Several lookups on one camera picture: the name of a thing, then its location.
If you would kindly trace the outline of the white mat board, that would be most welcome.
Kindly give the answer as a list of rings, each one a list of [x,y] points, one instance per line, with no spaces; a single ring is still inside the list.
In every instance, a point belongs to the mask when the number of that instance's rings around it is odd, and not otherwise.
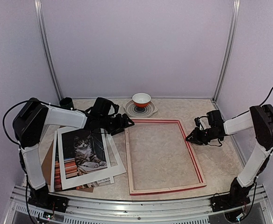
[[[105,151],[105,156],[106,156],[107,168],[97,170],[95,172],[91,172],[86,175],[70,178],[70,179],[66,178],[65,170],[64,170],[62,134],[71,132],[71,131],[76,131],[76,130],[79,130],[79,129],[73,128],[73,127],[62,127],[57,130],[61,184],[64,189],[84,185],[91,182],[96,182],[98,180],[102,180],[109,177],[111,178],[117,175],[124,174],[126,172],[126,169],[120,158],[117,148],[115,146],[110,146],[110,148],[108,148],[107,146],[107,141],[111,143],[112,137],[104,133],[103,129],[99,129],[99,130],[96,130],[95,132],[90,132],[90,134],[94,136],[96,134],[101,135],[104,151]]]

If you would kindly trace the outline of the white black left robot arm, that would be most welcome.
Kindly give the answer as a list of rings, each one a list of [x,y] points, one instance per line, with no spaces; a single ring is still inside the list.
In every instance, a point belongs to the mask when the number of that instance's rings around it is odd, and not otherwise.
[[[111,135],[134,125],[127,114],[119,114],[119,105],[105,98],[97,98],[94,105],[83,111],[65,109],[31,98],[13,120],[13,130],[19,146],[20,164],[26,174],[31,199],[49,207],[49,194],[39,158],[39,144],[45,125],[69,126],[87,131],[104,129]]]

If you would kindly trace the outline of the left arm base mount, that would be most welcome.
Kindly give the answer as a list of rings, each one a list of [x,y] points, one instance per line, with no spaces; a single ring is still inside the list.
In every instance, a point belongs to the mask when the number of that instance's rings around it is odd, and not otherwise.
[[[68,207],[68,198],[51,195],[48,192],[33,191],[30,193],[28,203],[53,212],[65,213]]]

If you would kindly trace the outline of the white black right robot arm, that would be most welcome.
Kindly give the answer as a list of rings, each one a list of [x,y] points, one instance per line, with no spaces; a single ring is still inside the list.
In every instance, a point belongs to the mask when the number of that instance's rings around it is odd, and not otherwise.
[[[251,106],[248,111],[227,120],[222,118],[219,110],[213,110],[204,118],[207,119],[207,126],[203,125],[201,117],[195,118],[196,127],[185,138],[187,142],[209,145],[212,140],[222,142],[224,137],[245,133],[255,137],[254,140],[247,141],[249,157],[243,170],[232,181],[229,194],[226,196],[226,204],[236,207],[247,198],[273,153],[273,106],[271,104]]]

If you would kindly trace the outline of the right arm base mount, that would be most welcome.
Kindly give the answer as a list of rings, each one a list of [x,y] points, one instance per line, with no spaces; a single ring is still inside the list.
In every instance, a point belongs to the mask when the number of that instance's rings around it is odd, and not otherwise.
[[[211,207],[213,212],[228,210],[232,208],[236,208],[239,206],[244,206],[245,204],[249,204],[251,202],[250,198],[245,196],[241,199],[232,200],[230,194],[219,195],[215,193],[211,198]]]

